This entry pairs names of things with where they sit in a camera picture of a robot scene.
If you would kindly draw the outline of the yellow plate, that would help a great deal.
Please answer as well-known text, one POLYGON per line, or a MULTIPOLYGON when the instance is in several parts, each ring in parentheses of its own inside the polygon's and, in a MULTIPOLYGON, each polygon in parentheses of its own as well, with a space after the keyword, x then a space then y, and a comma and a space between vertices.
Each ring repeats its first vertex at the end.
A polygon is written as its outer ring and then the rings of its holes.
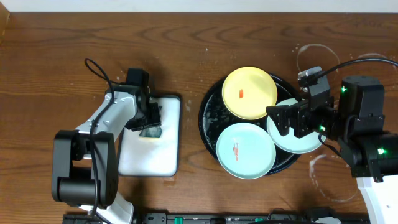
POLYGON ((273 78, 257 67, 241 67, 224 80, 221 95, 224 105, 235 116, 255 120, 267 115, 267 107, 277 102, 273 78))

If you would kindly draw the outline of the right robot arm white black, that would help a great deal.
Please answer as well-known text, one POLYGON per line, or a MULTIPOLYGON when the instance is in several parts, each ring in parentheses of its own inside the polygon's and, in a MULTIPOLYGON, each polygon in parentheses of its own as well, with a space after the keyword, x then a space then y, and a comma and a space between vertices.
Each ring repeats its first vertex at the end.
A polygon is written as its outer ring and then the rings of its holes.
POLYGON ((301 76, 299 83, 307 90, 304 99, 267 107, 278 132, 285 136, 292 129, 298 138, 317 132, 336 141, 370 222, 397 223, 397 135, 384 130, 384 86, 373 77, 346 77, 334 108, 324 74, 301 76))

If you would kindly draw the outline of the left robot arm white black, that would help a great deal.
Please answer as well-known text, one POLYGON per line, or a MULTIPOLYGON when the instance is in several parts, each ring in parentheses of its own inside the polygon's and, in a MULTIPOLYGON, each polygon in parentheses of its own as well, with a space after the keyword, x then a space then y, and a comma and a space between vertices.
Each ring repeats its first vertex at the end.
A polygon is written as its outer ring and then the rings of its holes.
POLYGON ((114 142, 125 128, 160 126, 159 106, 149 98, 147 85, 111 85, 89 119, 55 135, 52 197, 86 210, 85 222, 132 222, 134 207, 118 192, 114 142))

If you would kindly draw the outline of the green yellow sponge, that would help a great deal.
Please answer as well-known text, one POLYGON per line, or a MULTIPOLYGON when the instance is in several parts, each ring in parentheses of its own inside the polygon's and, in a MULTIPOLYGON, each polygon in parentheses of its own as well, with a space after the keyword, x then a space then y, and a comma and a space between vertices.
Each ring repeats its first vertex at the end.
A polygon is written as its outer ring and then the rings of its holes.
POLYGON ((162 135, 162 128, 160 126, 156 127, 150 127, 143 129, 140 133, 139 136, 141 138, 160 138, 162 135))

